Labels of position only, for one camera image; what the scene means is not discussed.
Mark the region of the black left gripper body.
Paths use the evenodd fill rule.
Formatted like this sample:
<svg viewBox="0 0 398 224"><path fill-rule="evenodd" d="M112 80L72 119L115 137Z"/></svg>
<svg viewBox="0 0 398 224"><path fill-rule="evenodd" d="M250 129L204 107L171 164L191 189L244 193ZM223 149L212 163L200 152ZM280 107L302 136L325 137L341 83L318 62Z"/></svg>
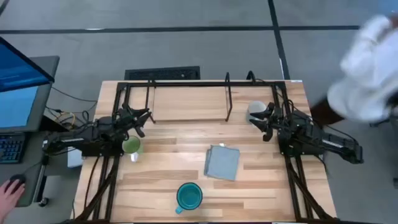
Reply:
<svg viewBox="0 0 398 224"><path fill-rule="evenodd" d="M118 109L118 118L116 119L114 126L116 129L128 132L130 129L134 129L139 137L145 136L143 132L143 126L136 125L136 119L138 117L133 116L133 109L128 104L122 104L122 108Z"/></svg>

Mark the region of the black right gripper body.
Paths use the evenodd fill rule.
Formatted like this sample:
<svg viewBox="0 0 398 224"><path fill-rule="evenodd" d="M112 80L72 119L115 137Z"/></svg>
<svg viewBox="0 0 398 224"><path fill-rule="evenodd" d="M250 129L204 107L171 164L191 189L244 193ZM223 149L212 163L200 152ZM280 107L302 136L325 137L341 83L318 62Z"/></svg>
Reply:
<svg viewBox="0 0 398 224"><path fill-rule="evenodd" d="M263 141L269 142L273 137L273 130L279 129L280 121L282 119L282 110L276 107L274 103L270 102L267 105L265 113L267 127L265 134L263 135Z"/></svg>

